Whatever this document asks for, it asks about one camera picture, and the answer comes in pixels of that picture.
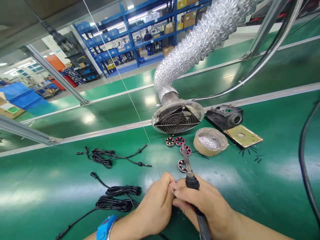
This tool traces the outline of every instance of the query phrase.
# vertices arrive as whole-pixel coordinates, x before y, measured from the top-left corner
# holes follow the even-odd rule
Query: hand
[[[169,223],[174,198],[170,183],[176,180],[165,172],[161,179],[154,182],[138,208],[133,212],[140,228],[142,237],[160,233]]]
[[[190,203],[198,207],[207,217],[212,239],[236,239],[235,228],[238,226],[236,213],[214,186],[198,175],[196,177],[200,184],[199,190],[187,188],[185,178],[170,184],[177,197],[172,204],[180,208],[199,231],[197,217]]]

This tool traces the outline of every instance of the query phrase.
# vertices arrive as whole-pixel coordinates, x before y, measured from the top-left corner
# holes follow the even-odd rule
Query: green table surface
[[[261,136],[255,154],[229,142],[217,156],[205,159],[192,153],[190,162],[195,173],[215,185],[230,206],[294,239],[319,239],[319,231],[303,187],[298,163],[299,134],[320,91],[313,91],[243,106],[243,125]],[[305,149],[306,165],[315,194],[320,198],[319,131],[320,111],[308,129]],[[203,120],[186,132],[187,144],[194,150],[197,129],[211,127]],[[140,201],[151,183],[163,172],[176,179],[185,175],[177,168],[181,159],[178,147],[168,148],[165,134],[152,126],[145,127],[151,144],[132,160],[152,164],[138,167],[126,160],[115,160],[112,169],[90,162],[83,151],[101,148],[119,155],[136,152],[147,142],[143,128],[127,130],[81,141],[2,157],[0,161],[1,239],[54,239],[71,222],[94,207],[106,189],[90,176],[96,172],[109,186],[137,185],[142,188]],[[115,211],[98,210],[76,224],[64,238],[83,239]],[[163,233],[170,239],[198,239],[198,234],[183,213],[174,208]],[[160,239],[151,236],[148,239]]]

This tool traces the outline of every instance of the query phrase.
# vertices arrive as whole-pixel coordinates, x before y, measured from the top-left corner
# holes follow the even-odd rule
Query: flexible aluminum duct
[[[162,102],[172,82],[190,70],[245,22],[261,0],[213,0],[193,30],[165,57],[154,73],[154,87]]]

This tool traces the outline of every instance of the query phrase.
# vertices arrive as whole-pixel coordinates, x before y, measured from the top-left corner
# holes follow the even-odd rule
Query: tape roll
[[[227,138],[214,128],[200,128],[193,140],[194,148],[201,154],[212,157],[227,148]]]

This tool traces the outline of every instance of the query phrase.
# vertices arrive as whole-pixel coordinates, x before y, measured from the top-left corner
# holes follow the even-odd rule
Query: blue shelving rack
[[[107,38],[107,41],[104,40],[105,43],[107,42],[110,42],[110,41],[113,41],[115,39],[118,39],[120,37],[123,37],[123,36],[126,36],[128,35],[129,36],[129,46],[130,48],[128,49],[125,49],[124,51],[121,51],[121,52],[116,52],[114,54],[111,54],[111,55],[108,55],[106,54],[105,57],[101,58],[101,59],[97,59],[97,55],[100,54],[100,53],[103,53],[102,49],[100,48],[101,45],[103,45],[103,42],[101,41],[100,43],[94,43],[94,44],[88,44],[88,42],[84,39],[84,37],[82,36],[83,34],[86,35],[86,37],[88,39],[93,39],[93,34],[94,33],[97,33],[98,30],[96,28],[96,26],[88,26],[86,27],[85,29],[82,29],[82,30],[79,30],[78,27],[73,24],[73,26],[75,27],[75,29],[77,30],[78,34],[80,35],[81,39],[85,42],[87,48],[89,49],[92,57],[95,59],[97,65],[99,66],[99,68],[101,69],[101,71],[103,72],[104,76],[107,77],[106,73],[104,72],[104,70],[107,71],[108,74],[110,74],[107,66],[106,66],[106,60],[110,59],[110,58],[113,58],[113,57],[117,57],[121,54],[124,54],[124,53],[127,53],[127,52],[131,52],[133,51],[133,54],[135,56],[135,59],[136,59],[136,62],[137,62],[137,67],[140,66],[139,64],[139,60],[138,60],[138,55],[136,53],[136,50],[140,47],[143,47],[143,46],[146,46],[148,44],[151,44],[153,43],[154,41],[160,41],[164,38],[173,38],[173,45],[176,46],[177,45],[177,34],[180,33],[180,32],[184,32],[184,31],[187,31],[189,29],[192,29],[194,25],[190,26],[190,27],[187,27],[187,28],[183,28],[179,31],[177,31],[177,15],[178,14],[181,14],[181,13],[184,13],[184,12],[187,12],[187,11],[196,11],[198,9],[201,9],[201,8],[204,8],[204,7],[207,7],[209,5],[211,5],[212,3],[212,0],[199,0],[198,2],[196,3],[193,3],[193,4],[190,4],[190,5],[187,5],[181,9],[177,9],[177,0],[174,0],[174,4],[169,4],[171,0],[148,0],[142,4],[139,4],[137,6],[135,6],[134,8],[130,9],[130,10],[125,10],[123,5],[121,4],[121,2],[119,3],[120,5],[120,10],[121,12],[114,15],[114,16],[111,16],[111,17],[108,17],[107,19],[105,20],[102,20],[100,24],[96,23],[96,25],[98,26],[98,29],[99,31],[103,31],[105,29],[107,29],[108,27],[111,27],[113,25],[116,25],[116,24],[119,24],[121,22],[124,22],[124,25],[126,26],[126,31],[125,32],[122,32],[122,33],[119,33],[115,36],[112,36],[112,37],[109,37]],[[151,20],[147,23],[144,23],[144,24],[141,24],[137,27],[133,27],[133,28],[130,28],[130,25],[129,25],[129,18],[132,18],[134,16],[137,16],[143,12],[146,12],[146,11],[149,11],[153,8],[156,8],[158,6],[161,6],[163,4],[167,4],[167,7],[169,8],[169,13],[160,17],[160,18],[157,18],[156,20]],[[163,22],[163,21],[167,21],[167,23],[169,22],[174,22],[174,32],[173,33],[170,33],[170,34],[165,34],[163,36],[159,36],[159,37],[156,37],[156,38],[153,38],[152,40],[150,41],[147,41],[147,42],[143,42],[141,44],[138,44],[138,45],[135,45],[134,44],[134,39],[133,39],[133,36],[132,34],[138,30],[141,30],[141,29],[144,29],[148,26],[151,26],[151,25],[154,25],[156,22]]]

